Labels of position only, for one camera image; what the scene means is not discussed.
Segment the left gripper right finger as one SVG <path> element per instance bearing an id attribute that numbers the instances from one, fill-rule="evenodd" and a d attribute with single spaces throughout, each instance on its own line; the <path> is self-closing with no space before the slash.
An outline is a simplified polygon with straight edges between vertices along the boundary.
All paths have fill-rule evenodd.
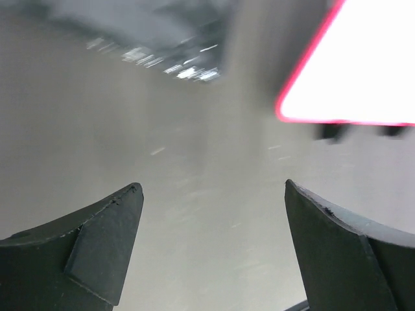
<path id="1" fill-rule="evenodd" d="M 306 301 L 292 310 L 413 310 L 414 235 L 289 179 L 285 207 Z"/>

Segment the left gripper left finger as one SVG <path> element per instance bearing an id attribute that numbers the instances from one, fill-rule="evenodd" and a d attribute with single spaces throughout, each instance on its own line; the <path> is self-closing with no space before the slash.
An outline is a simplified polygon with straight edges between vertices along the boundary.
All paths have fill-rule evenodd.
<path id="1" fill-rule="evenodd" d="M 143 189 L 104 199 L 1 241 L 2 310 L 113 310 L 121 299 Z"/>

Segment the pink framed whiteboard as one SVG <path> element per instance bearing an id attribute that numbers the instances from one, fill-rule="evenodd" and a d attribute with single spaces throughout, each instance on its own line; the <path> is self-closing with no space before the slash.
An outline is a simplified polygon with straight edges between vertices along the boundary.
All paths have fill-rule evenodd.
<path id="1" fill-rule="evenodd" d="M 278 95 L 276 115 L 412 126 L 414 2 L 335 2 Z"/>

